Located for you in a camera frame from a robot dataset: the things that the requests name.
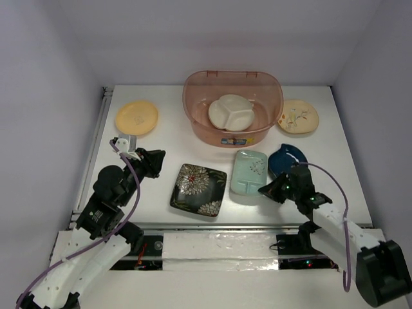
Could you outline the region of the dark blue leaf plate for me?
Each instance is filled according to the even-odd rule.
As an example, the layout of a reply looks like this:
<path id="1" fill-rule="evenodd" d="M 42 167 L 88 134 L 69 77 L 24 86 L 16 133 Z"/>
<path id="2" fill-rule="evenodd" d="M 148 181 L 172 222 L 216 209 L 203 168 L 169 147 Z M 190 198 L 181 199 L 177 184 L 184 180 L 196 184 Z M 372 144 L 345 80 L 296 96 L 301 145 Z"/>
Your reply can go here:
<path id="1" fill-rule="evenodd" d="M 289 173 L 294 164 L 307 163 L 303 152 L 294 145 L 281 144 L 280 148 L 268 157 L 268 171 L 274 180 L 282 173 Z"/>

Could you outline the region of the light green rectangular plate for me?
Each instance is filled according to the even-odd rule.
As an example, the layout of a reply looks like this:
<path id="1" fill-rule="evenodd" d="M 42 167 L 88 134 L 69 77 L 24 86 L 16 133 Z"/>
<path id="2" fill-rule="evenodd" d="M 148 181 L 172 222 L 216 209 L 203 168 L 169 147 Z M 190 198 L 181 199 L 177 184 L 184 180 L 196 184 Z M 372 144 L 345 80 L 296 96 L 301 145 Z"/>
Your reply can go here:
<path id="1" fill-rule="evenodd" d="M 268 157 L 259 151 L 240 150 L 236 153 L 230 189 L 242 196 L 259 196 L 267 184 Z"/>

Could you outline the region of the yellow round plastic plate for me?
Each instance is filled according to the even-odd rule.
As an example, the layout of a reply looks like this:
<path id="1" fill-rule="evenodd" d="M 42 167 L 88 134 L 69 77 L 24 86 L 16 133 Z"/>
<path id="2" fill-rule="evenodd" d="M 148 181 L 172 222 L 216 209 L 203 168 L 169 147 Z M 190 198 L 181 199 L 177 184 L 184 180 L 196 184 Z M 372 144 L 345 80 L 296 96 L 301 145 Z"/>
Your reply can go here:
<path id="1" fill-rule="evenodd" d="M 152 131 L 156 127 L 158 119 L 158 109 L 152 102 L 137 100 L 118 110 L 115 125 L 123 134 L 140 136 Z"/>

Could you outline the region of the cream bird pattern plate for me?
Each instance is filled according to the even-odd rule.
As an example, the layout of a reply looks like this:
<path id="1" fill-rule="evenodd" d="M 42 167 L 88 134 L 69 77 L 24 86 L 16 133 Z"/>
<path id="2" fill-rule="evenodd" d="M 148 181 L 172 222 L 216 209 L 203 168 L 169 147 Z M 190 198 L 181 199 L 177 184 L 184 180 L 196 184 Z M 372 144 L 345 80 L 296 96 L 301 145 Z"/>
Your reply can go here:
<path id="1" fill-rule="evenodd" d="M 285 100 L 277 123 L 286 133 L 306 134 L 318 128 L 319 115 L 316 109 L 306 101 Z"/>

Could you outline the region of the white divided round plate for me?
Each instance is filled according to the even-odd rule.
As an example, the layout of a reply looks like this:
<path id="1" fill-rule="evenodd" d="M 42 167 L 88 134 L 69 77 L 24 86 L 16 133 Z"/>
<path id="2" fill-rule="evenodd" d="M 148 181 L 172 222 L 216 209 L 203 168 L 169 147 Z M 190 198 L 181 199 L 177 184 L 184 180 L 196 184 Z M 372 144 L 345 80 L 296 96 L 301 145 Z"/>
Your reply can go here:
<path id="1" fill-rule="evenodd" d="M 250 127 L 255 119 L 255 112 L 252 103 L 246 98 L 228 94 L 209 106 L 208 116 L 217 129 L 234 132 Z"/>

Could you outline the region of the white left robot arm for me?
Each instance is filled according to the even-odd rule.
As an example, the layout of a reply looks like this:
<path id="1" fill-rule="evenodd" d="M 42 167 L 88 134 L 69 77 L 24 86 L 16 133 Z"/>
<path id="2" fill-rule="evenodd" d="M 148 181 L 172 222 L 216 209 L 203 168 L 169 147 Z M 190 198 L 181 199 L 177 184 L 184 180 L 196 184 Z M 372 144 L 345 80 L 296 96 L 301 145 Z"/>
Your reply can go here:
<path id="1" fill-rule="evenodd" d="M 109 165 L 99 172 L 62 257 L 29 284 L 17 308 L 80 308 L 94 282 L 122 257 L 141 250 L 144 231 L 122 208 L 132 197 L 140 197 L 144 178 L 159 177 L 166 152 L 113 149 L 125 167 Z"/>

